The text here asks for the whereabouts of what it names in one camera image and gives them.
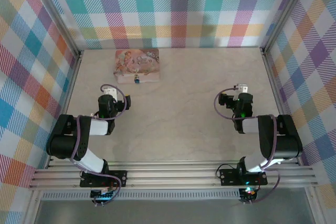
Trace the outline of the grey metal shelf sheet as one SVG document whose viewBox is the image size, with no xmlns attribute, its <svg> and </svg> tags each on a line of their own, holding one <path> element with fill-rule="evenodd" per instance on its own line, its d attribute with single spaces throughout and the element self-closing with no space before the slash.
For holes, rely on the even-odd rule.
<svg viewBox="0 0 336 224">
<path fill-rule="evenodd" d="M 228 200 L 43 201 L 34 224 L 315 224 L 307 208 L 262 202 L 233 207 Z"/>
</svg>

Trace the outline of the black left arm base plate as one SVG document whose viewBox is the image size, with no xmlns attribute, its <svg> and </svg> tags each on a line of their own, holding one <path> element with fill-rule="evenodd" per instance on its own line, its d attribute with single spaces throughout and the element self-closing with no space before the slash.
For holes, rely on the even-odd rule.
<svg viewBox="0 0 336 224">
<path fill-rule="evenodd" d="M 107 172 L 108 176 L 94 175 L 91 173 L 80 173 L 80 187 L 118 187 L 119 182 L 114 178 L 121 181 L 121 187 L 126 186 L 127 182 L 126 170 L 110 170 Z"/>
</svg>

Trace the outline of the aluminium right side rail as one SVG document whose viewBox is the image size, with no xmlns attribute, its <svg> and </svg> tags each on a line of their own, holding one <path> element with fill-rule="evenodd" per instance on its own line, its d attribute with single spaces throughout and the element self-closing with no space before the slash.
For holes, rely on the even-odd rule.
<svg viewBox="0 0 336 224">
<path fill-rule="evenodd" d="M 262 55 L 262 60 L 266 68 L 266 73 L 279 112 L 279 115 L 276 116 L 276 123 L 274 123 L 277 130 L 276 143 L 274 143 L 274 140 L 272 140 L 271 143 L 270 140 L 267 140 L 266 143 L 269 145 L 270 157 L 272 157 L 272 160 L 276 160 L 277 162 L 289 161 L 301 156 L 303 151 L 302 142 L 291 115 L 284 114 L 284 104 L 281 101 L 280 93 L 276 86 L 275 76 L 267 56 Z"/>
</svg>

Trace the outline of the aluminium left side rail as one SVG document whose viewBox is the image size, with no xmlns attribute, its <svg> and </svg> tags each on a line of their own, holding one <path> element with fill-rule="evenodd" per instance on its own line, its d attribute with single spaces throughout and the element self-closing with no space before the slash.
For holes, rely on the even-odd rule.
<svg viewBox="0 0 336 224">
<path fill-rule="evenodd" d="M 78 76 L 78 73 L 79 73 L 79 69 L 80 69 L 80 65 L 81 65 L 81 62 L 82 62 L 84 52 L 85 52 L 84 50 L 79 51 L 79 56 L 76 59 L 76 62 L 75 62 L 75 65 L 74 65 L 74 70 L 73 70 L 73 75 L 71 77 L 71 80 L 70 80 L 70 83 L 69 83 L 69 88 L 68 88 L 68 90 L 66 92 L 66 96 L 65 96 L 65 104 L 64 104 L 64 106 L 62 107 L 62 110 L 61 110 L 62 114 L 66 114 L 67 111 L 68 111 L 70 100 L 71 100 L 71 97 L 72 97 L 72 94 L 73 94 L 73 90 L 74 90 L 74 87 L 75 87 L 75 83 L 76 83 L 76 80 L 77 80 L 77 76 Z"/>
</svg>

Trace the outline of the left controller circuit board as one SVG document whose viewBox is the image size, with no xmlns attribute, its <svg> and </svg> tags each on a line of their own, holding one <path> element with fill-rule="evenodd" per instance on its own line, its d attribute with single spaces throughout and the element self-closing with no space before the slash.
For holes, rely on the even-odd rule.
<svg viewBox="0 0 336 224">
<path fill-rule="evenodd" d="M 103 193 L 101 190 L 92 190 L 90 192 L 91 201 L 95 206 L 103 207 L 114 197 L 114 190 Z"/>
</svg>

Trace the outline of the controller circuit board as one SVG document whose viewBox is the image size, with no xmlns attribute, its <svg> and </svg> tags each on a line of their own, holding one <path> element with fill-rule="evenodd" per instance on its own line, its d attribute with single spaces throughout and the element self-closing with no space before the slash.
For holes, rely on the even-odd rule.
<svg viewBox="0 0 336 224">
<path fill-rule="evenodd" d="M 239 189 L 239 201 L 243 204 L 252 204 L 257 198 L 258 190 L 252 190 L 249 187 Z"/>
<path fill-rule="evenodd" d="M 101 190 L 92 190 L 90 192 L 91 201 L 95 206 L 103 207 L 114 197 L 114 190 L 103 193 Z"/>
</svg>

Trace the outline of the aluminium right frame post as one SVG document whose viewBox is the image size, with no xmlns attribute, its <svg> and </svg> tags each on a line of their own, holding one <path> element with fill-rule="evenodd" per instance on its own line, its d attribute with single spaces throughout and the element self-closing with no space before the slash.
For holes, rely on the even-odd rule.
<svg viewBox="0 0 336 224">
<path fill-rule="evenodd" d="M 297 2 L 298 0 L 281 0 L 279 7 L 282 7 L 282 10 L 279 13 L 278 18 L 270 24 L 268 29 L 269 35 L 265 35 L 264 42 L 262 42 L 260 46 L 260 52 L 263 56 L 266 56 L 270 52 L 271 47 L 276 42 L 277 37 L 283 29 Z"/>
</svg>

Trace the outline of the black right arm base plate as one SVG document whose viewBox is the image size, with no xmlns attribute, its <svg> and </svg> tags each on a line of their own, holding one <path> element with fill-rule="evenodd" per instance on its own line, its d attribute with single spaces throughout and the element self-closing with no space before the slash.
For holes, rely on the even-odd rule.
<svg viewBox="0 0 336 224">
<path fill-rule="evenodd" d="M 264 186 L 268 185 L 265 172 L 240 173 L 236 169 L 220 169 L 220 184 L 222 186 Z"/>
</svg>

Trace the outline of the aluminium frame post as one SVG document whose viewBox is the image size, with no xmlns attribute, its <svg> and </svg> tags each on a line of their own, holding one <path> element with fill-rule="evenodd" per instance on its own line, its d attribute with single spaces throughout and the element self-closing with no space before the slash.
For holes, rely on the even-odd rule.
<svg viewBox="0 0 336 224">
<path fill-rule="evenodd" d="M 80 58 L 81 51 L 78 49 L 75 41 L 73 40 L 70 31 L 66 27 L 64 20 L 62 19 L 58 9 L 56 8 L 53 0 L 41 0 L 51 19 L 55 22 L 61 35 L 63 36 L 66 44 L 71 50 L 76 59 Z"/>
<path fill-rule="evenodd" d="M 298 0 L 281 0 L 279 7 L 282 7 L 282 10 L 279 13 L 278 18 L 270 24 L 268 29 L 269 35 L 265 35 L 264 42 L 262 42 L 260 46 L 260 52 L 263 56 L 266 56 L 270 52 L 271 47 L 276 42 L 277 37 L 283 29 L 297 2 Z"/>
</svg>

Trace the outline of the right controller circuit board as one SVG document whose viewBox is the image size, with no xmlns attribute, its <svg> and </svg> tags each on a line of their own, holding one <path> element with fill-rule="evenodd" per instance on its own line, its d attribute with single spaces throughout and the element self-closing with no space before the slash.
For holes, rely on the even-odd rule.
<svg viewBox="0 0 336 224">
<path fill-rule="evenodd" d="M 239 189 L 239 201 L 243 204 L 252 204 L 257 198 L 258 190 L 252 190 L 249 187 Z"/>
</svg>

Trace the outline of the aluminium front frame rail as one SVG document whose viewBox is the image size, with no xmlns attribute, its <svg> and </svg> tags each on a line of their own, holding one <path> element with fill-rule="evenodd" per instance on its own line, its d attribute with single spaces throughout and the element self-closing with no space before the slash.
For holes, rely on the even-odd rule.
<svg viewBox="0 0 336 224">
<path fill-rule="evenodd" d="M 236 167 L 235 161 L 109 161 L 110 170 L 126 170 L 125 189 L 219 189 L 218 168 Z M 266 171 L 270 188 L 317 186 L 312 167 L 299 165 L 297 160 L 276 163 Z M 80 171 L 66 160 L 52 158 L 45 169 L 35 171 L 31 190 L 71 190 L 80 188 Z"/>
</svg>

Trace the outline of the aluminium left frame post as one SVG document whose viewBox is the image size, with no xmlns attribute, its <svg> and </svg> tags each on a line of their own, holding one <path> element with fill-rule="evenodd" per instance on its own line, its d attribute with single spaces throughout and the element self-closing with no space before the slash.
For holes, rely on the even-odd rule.
<svg viewBox="0 0 336 224">
<path fill-rule="evenodd" d="M 55 22 L 61 35 L 63 36 L 66 44 L 71 50 L 76 59 L 80 58 L 81 51 L 78 49 L 75 41 L 73 40 L 70 31 L 66 27 L 64 20 L 62 19 L 58 9 L 56 8 L 53 0 L 41 0 L 51 19 Z"/>
</svg>

